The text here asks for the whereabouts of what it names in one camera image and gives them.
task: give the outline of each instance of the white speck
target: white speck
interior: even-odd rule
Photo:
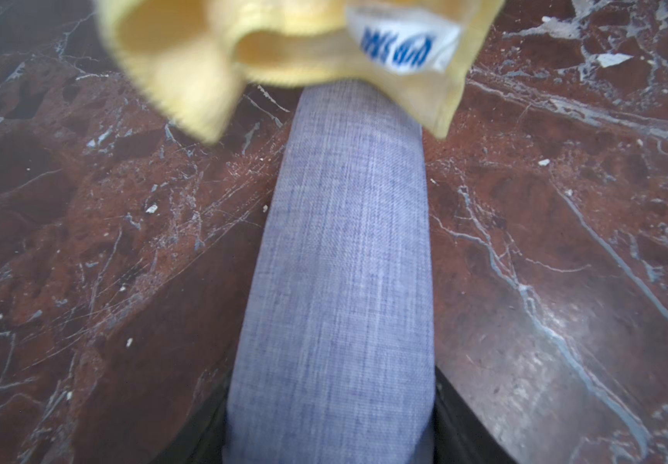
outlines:
[[[125,219],[127,219],[128,222],[131,223],[131,225],[132,225],[133,227],[135,227],[135,228],[138,229],[138,230],[141,230],[141,221],[142,221],[143,219],[138,219],[138,222],[136,222],[136,221],[133,220],[133,216],[131,216],[131,213],[127,213],[127,214],[125,215]]]
[[[659,30],[662,31],[668,27],[668,9],[665,2],[660,2],[656,9],[656,20],[660,22]]]
[[[42,315],[43,315],[42,310],[37,310],[37,311],[35,311],[35,314],[30,316],[30,318],[27,320],[27,322],[34,321],[35,319],[38,319]]]
[[[97,138],[97,144],[101,144],[102,142],[104,142],[105,139],[110,136],[110,134],[112,134],[112,128],[109,128],[108,130],[105,131],[104,134],[100,135],[99,138]]]
[[[581,27],[579,22],[566,22],[556,18],[548,18],[547,22],[543,22],[540,26],[531,27],[520,32],[513,32],[512,34],[505,33],[509,36],[536,36],[548,34],[555,39],[580,39]]]
[[[12,74],[9,75],[9,77],[5,80],[5,82],[19,79],[19,77],[22,76],[23,72],[24,72],[24,61],[19,65],[17,65],[17,68],[15,68],[14,71],[12,71]]]
[[[246,154],[246,149],[249,147],[249,145],[251,145],[254,133],[258,130],[259,123],[254,123],[254,127],[252,127],[252,129],[244,135],[244,146],[241,147],[241,154]]]
[[[596,58],[600,66],[609,68],[610,66],[616,66],[622,62],[630,60],[632,56],[626,55],[625,53],[600,53]]]
[[[262,87],[261,85],[257,85],[257,88],[259,89],[260,92],[262,92],[262,94],[263,94],[265,97],[267,97],[267,99],[268,99],[270,102],[274,103],[277,107],[279,107],[280,109],[282,109],[282,110],[285,111],[286,113],[290,113],[290,110],[289,110],[289,109],[287,109],[286,107],[282,107],[282,106],[280,106],[279,103],[275,102],[274,98],[273,98],[270,94],[267,93],[267,90],[265,90],[264,87]]]

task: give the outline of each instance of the denim pant leg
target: denim pant leg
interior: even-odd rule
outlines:
[[[363,82],[307,88],[246,307],[223,461],[431,462],[434,394],[421,127]]]

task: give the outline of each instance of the sock label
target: sock label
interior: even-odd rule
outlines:
[[[423,8],[347,7],[348,32],[373,63],[394,74],[444,73],[460,42],[459,24]]]

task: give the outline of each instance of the blue denim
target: blue denim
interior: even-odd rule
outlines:
[[[421,127],[363,82],[307,88],[257,259],[226,464],[432,462]]]

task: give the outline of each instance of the red marble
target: red marble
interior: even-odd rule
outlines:
[[[228,371],[298,94],[203,146],[0,0],[0,462],[147,462]],[[668,0],[508,2],[424,146],[450,381],[520,462],[668,463]]]

